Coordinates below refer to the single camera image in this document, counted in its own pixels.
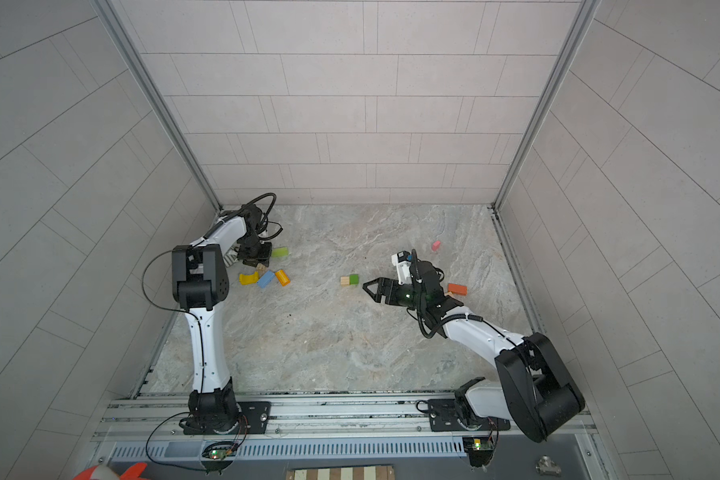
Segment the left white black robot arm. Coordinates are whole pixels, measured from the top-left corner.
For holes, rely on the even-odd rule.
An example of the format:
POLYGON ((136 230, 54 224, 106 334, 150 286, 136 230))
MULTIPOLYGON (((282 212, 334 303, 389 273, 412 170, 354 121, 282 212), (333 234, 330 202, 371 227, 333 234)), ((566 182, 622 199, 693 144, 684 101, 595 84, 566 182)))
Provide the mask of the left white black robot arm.
POLYGON ((254 203, 225 211, 214 226, 193 244, 171 250, 172 296, 189 326, 193 382, 183 433, 230 434, 242 431, 243 414, 235 397, 224 354, 224 301, 230 290, 225 256, 240 247, 245 260, 271 252, 264 212, 254 203))

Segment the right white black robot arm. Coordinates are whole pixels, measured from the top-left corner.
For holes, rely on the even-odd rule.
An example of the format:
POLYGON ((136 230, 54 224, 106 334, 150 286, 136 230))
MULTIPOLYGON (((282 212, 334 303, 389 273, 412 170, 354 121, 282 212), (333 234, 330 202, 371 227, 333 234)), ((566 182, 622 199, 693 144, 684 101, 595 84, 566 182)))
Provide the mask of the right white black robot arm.
POLYGON ((363 284, 371 299, 404 308, 424 338, 441 336, 459 343, 498 374, 498 387, 478 377, 459 387, 443 407, 428 401, 432 419, 465 431, 515 425, 530 440, 541 442, 585 409, 584 395, 547 336, 510 332, 473 312, 443 289, 441 269, 412 252, 401 252, 393 264, 395 278, 363 284))

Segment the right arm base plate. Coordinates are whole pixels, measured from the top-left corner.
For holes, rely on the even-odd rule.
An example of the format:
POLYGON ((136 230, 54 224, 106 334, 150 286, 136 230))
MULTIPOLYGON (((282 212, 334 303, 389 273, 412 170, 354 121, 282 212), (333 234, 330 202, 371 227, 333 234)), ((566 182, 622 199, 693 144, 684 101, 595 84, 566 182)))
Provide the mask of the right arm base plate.
POLYGON ((479 417, 465 400, 429 399, 419 401, 417 409, 427 415, 433 432, 502 432, 511 429, 509 420, 479 417))

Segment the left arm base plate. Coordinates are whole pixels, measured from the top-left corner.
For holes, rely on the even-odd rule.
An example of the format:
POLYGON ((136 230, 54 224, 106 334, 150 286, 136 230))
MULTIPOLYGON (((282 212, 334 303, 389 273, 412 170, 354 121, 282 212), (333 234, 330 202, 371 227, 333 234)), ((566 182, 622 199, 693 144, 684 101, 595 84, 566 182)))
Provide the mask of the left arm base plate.
POLYGON ((179 426, 185 435, 259 435, 266 432, 272 407, 270 402, 239 402, 237 407, 239 414, 234 419, 216 415, 201 420, 187 415, 179 421, 179 426))

